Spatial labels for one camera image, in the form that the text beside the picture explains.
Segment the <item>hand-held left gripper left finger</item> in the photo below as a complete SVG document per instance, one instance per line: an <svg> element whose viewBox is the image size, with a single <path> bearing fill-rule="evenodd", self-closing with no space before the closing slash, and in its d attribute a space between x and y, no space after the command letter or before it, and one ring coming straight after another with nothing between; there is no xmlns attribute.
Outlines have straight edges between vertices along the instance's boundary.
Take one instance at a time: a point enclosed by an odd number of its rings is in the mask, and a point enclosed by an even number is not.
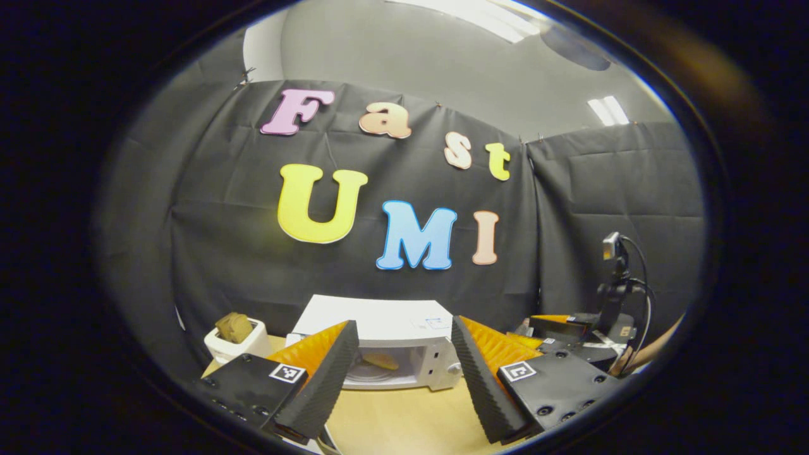
<svg viewBox="0 0 809 455"><path fill-rule="evenodd" d="M238 355L193 393L252 434L307 443L324 431L358 346L355 320L344 320L267 357Z"/></svg>

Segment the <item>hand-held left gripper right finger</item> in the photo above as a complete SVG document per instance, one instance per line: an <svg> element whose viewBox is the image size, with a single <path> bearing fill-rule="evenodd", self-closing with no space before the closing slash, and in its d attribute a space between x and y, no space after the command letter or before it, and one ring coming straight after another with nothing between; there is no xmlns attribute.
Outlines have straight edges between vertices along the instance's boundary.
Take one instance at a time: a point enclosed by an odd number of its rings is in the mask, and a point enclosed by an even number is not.
<svg viewBox="0 0 809 455"><path fill-rule="evenodd" d="M453 317L451 342L490 443L551 431L606 400L619 385L568 349L530 349L461 315Z"/></svg>

